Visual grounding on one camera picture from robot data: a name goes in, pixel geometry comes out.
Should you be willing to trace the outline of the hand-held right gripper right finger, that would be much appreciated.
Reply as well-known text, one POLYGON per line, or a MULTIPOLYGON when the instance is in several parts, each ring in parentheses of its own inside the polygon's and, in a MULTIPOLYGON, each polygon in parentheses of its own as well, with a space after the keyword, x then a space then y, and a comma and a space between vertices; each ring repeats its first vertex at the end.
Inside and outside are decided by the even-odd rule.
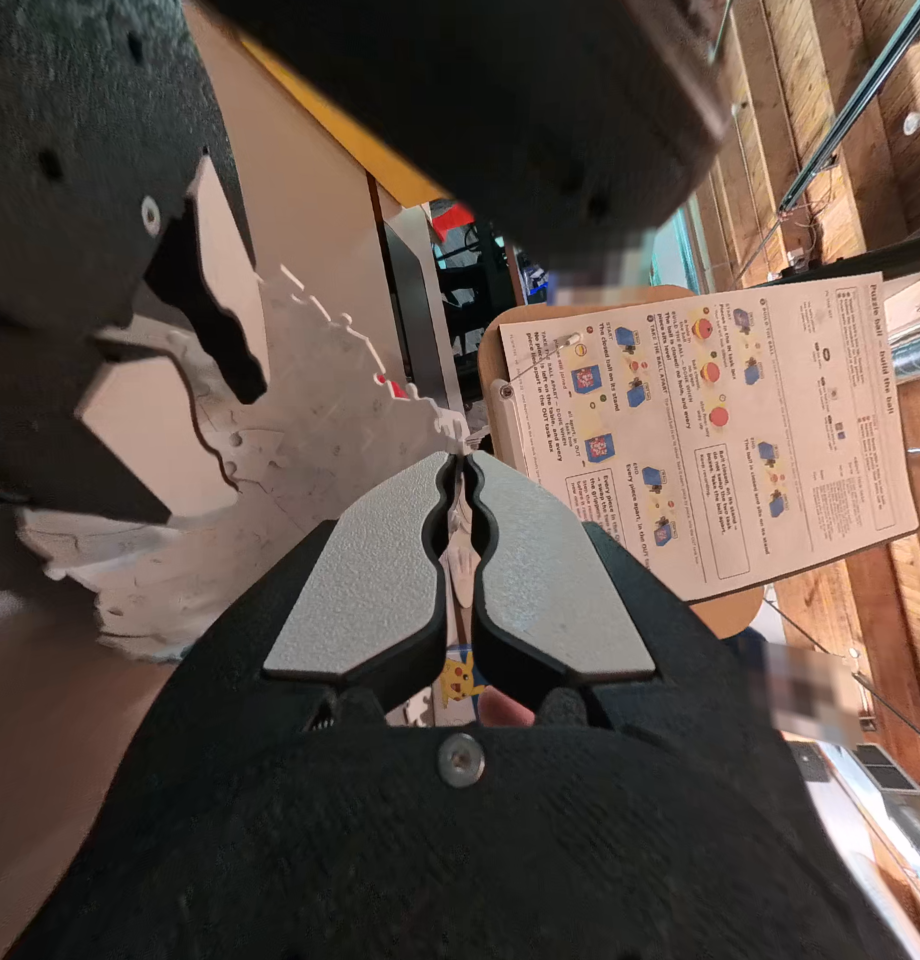
POLYGON ((464 462, 472 511, 471 645, 490 686, 536 710, 553 690, 653 678, 648 651, 582 522, 480 451, 464 462))

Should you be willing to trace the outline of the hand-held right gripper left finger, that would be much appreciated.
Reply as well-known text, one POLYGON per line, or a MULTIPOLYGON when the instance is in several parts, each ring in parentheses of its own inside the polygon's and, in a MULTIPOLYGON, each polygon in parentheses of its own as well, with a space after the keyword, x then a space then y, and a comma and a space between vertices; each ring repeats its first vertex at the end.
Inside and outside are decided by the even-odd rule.
POLYGON ((435 452, 343 512, 267 654, 267 675, 369 690, 385 710, 433 683, 448 639, 441 556, 457 465, 435 452))

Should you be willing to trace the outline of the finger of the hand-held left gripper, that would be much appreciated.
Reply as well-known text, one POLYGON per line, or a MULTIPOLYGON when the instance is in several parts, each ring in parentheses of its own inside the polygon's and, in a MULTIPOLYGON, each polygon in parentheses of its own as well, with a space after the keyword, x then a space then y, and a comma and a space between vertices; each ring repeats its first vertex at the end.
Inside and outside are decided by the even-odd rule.
POLYGON ((267 393, 271 369, 260 284, 208 152, 144 281, 189 321, 237 402, 251 405, 267 393))
POLYGON ((106 361, 78 420, 166 510, 193 520, 231 508, 237 487, 202 438, 193 398, 172 358, 106 361))

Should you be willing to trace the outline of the single white jigsaw piece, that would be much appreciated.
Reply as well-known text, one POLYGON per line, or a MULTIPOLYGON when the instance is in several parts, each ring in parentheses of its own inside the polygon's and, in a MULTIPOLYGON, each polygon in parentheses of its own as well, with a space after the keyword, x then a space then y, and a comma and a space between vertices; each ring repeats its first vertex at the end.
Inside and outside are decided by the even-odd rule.
POLYGON ((445 549, 447 570, 459 606, 470 610, 474 599, 475 573, 480 556, 472 544, 473 512, 466 498, 463 464, 457 467, 454 499, 447 511, 448 540, 445 549))

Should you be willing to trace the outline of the partly built puzzle ball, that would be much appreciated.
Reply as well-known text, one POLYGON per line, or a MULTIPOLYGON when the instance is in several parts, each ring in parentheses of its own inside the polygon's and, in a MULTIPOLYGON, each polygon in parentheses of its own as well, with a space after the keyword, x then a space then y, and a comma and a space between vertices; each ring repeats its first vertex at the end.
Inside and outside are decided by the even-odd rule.
POLYGON ((456 452, 461 417, 407 387, 400 396, 370 339, 328 311, 285 266, 260 284, 271 371, 252 405, 235 400, 195 335, 136 315, 106 344, 151 349, 137 400, 121 374, 95 403, 108 421, 151 402, 144 450, 178 492, 166 524, 23 509, 20 542, 44 574, 94 594, 100 642, 147 662, 181 659, 220 614, 319 523, 436 451, 456 452))

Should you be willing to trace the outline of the blue puzzle box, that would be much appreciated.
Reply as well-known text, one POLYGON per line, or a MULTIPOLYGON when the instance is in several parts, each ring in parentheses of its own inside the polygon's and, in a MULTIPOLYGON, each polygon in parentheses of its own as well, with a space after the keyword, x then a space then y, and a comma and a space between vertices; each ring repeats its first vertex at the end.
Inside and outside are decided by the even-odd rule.
POLYGON ((450 647, 438 678, 405 702, 405 724, 414 728, 472 725, 479 719, 479 698, 485 687, 472 646, 450 647))

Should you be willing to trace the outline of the yellow plastic bin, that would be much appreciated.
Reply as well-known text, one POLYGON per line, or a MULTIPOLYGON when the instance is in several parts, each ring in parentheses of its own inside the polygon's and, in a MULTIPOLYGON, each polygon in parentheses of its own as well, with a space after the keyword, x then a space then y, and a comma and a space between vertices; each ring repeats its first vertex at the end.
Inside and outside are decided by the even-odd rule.
POLYGON ((404 209, 452 197, 325 98, 261 44, 237 32, 249 55, 404 209))

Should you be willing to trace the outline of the silver ventilation duct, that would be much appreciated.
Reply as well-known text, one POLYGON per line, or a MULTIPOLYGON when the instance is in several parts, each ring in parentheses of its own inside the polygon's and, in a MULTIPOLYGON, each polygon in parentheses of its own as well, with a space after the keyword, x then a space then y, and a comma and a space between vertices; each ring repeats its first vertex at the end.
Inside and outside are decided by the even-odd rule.
POLYGON ((891 353, 898 384, 920 380, 920 322, 891 340, 891 353))

